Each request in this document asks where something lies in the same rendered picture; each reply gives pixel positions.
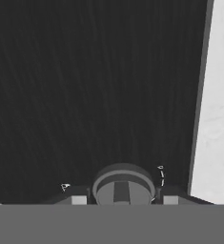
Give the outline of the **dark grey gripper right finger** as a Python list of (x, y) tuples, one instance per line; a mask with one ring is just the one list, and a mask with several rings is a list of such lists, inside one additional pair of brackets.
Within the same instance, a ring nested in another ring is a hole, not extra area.
[(188, 195), (175, 186), (158, 188), (156, 202), (162, 205), (212, 205), (212, 202)]

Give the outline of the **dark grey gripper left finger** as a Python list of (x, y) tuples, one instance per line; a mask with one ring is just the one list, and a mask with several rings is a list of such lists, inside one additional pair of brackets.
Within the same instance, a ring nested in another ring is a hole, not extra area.
[(88, 205), (91, 191), (88, 186), (62, 185), (62, 192), (44, 201), (44, 204)]

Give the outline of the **grey round stove knob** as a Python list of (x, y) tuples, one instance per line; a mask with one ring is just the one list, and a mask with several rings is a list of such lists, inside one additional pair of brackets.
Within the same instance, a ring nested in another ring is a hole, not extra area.
[(156, 188), (150, 174), (141, 167), (116, 163), (97, 174), (92, 195), (98, 205), (150, 205)]

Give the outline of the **black stove top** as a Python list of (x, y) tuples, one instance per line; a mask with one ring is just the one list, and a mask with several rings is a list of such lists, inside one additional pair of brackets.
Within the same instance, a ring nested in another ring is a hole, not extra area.
[(209, 0), (0, 0), (0, 203), (132, 163), (186, 188)]

